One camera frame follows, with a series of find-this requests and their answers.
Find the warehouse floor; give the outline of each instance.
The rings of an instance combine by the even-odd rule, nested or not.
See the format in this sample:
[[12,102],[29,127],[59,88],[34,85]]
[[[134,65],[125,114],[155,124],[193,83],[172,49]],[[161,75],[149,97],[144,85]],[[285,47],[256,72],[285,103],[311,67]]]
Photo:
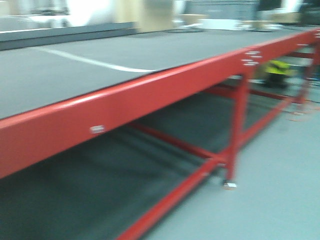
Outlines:
[[215,172],[144,240],[320,240],[320,112],[288,117],[242,149],[235,191]]

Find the red metal frame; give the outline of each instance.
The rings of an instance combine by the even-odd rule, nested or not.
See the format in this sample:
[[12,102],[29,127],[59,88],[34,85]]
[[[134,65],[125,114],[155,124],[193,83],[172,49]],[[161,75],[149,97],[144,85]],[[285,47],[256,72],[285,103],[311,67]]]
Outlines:
[[[257,44],[1,119],[0,178],[103,133],[91,133],[90,128],[93,126],[104,126],[105,132],[110,131],[204,90],[234,99],[231,140],[229,146],[218,154],[149,127],[137,123],[131,124],[136,129],[204,159],[203,164],[193,174],[118,237],[118,240],[136,240],[217,166],[227,168],[226,179],[231,180],[234,177],[236,157],[240,147],[264,128],[283,108],[297,100],[294,97],[251,90],[252,94],[274,97],[281,102],[252,127],[244,130],[243,123],[250,94],[249,78],[256,69],[254,65],[244,64],[243,60],[251,58],[249,52],[257,52],[259,58],[255,58],[254,61],[261,64],[280,56],[290,55],[302,45],[316,45],[316,53],[312,54],[313,64],[316,64],[320,62],[319,38],[317,38],[319,31],[320,29],[315,29]],[[292,55],[311,56],[299,53]],[[224,86],[212,88],[232,75],[243,76],[238,87],[227,90]],[[298,96],[301,103],[307,93],[307,87],[308,84],[305,84]]]

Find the lower conveyor belt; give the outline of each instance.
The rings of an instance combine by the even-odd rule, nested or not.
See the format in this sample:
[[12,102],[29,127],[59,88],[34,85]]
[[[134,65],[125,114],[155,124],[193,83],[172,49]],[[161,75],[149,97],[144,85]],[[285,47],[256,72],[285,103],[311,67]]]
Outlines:
[[0,119],[310,29],[153,32],[1,51]]

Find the yellow safety vest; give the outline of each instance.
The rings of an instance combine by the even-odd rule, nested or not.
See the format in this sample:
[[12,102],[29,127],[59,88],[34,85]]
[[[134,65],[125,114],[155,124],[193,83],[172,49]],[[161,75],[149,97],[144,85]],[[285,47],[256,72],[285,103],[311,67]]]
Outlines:
[[265,72],[270,74],[288,75],[290,65],[284,61],[271,60],[268,62]]

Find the leg foot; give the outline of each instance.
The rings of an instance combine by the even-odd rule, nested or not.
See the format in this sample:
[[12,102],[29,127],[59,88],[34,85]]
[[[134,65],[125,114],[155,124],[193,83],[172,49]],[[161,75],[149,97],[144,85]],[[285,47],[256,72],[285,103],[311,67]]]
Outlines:
[[235,190],[237,188],[237,184],[235,184],[233,181],[225,180],[223,181],[223,188],[225,190]]

